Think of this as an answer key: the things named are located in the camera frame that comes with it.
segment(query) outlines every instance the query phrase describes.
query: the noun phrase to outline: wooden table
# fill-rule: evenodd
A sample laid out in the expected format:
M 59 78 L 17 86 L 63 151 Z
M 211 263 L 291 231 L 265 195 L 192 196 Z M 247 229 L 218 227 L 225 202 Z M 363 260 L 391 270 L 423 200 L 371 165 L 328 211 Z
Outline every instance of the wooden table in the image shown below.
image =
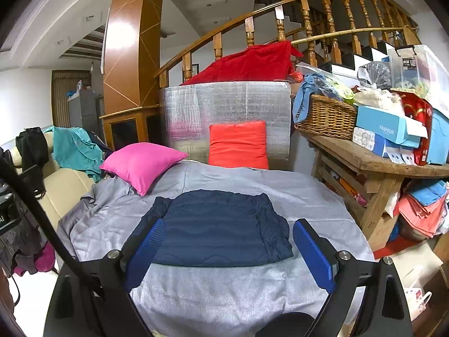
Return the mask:
M 384 213 L 391 193 L 400 190 L 405 177 L 444 178 L 449 177 L 449 164 L 444 166 L 410 166 L 395 164 L 349 140 L 324 136 L 302 135 L 315 147 L 312 176 L 325 180 L 340 195 L 348 211 L 360 226 L 373 251 L 385 246 L 398 217 Z M 334 170 L 367 201 L 366 208 L 360 206 L 342 185 L 329 173 Z M 441 237 L 436 249 L 441 249 L 449 258 L 449 235 Z

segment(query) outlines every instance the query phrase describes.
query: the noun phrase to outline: navy blue quilted blanket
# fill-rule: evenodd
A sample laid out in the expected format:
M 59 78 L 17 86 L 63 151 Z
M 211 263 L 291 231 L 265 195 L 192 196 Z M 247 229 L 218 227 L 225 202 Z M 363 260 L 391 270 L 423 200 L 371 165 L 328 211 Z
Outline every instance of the navy blue quilted blanket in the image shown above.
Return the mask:
M 258 266 L 293 256 L 287 220 L 264 193 L 196 190 L 157 197 L 135 232 L 151 217 L 167 233 L 154 263 L 187 267 Z

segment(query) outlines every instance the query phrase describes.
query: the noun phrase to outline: red blanket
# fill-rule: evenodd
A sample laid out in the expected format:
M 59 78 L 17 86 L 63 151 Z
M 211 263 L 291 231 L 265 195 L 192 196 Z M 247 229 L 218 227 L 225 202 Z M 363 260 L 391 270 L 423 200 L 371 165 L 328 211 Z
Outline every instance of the red blanket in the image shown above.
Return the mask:
M 227 81 L 285 80 L 295 71 L 290 55 L 302 57 L 289 41 L 248 47 L 213 62 L 182 85 Z

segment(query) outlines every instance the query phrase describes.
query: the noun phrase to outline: blue gripper pad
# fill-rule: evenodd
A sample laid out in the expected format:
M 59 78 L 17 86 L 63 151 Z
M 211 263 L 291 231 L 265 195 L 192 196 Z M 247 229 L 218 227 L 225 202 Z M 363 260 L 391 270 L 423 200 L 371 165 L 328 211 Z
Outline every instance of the blue gripper pad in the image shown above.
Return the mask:
M 317 285 L 331 294 L 335 289 L 331 264 L 299 220 L 293 224 L 293 240 Z
M 164 238 L 165 222 L 158 219 L 127 264 L 124 283 L 127 292 L 141 284 Z

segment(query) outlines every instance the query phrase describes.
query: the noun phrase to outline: pink pillow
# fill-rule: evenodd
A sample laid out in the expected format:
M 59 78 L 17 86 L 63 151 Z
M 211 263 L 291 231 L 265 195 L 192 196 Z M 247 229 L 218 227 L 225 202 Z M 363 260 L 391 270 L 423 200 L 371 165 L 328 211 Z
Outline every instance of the pink pillow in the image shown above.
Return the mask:
M 100 168 L 115 173 L 144 196 L 160 174 L 187 156 L 187 153 L 173 148 L 141 142 L 127 145 L 114 152 Z

